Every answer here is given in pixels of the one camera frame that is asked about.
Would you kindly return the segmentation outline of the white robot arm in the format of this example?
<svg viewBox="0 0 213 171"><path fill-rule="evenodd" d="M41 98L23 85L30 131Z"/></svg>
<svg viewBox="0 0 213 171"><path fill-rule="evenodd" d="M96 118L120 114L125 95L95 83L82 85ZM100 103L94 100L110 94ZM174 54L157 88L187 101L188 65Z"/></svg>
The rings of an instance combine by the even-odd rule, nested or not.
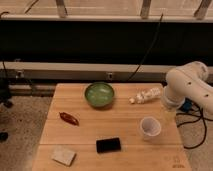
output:
<svg viewBox="0 0 213 171"><path fill-rule="evenodd" d="M167 72L167 85L161 95L165 123L175 120L176 110L184 104L186 98L213 114L213 87L206 83L208 76L208 67L199 61L174 67Z"/></svg>

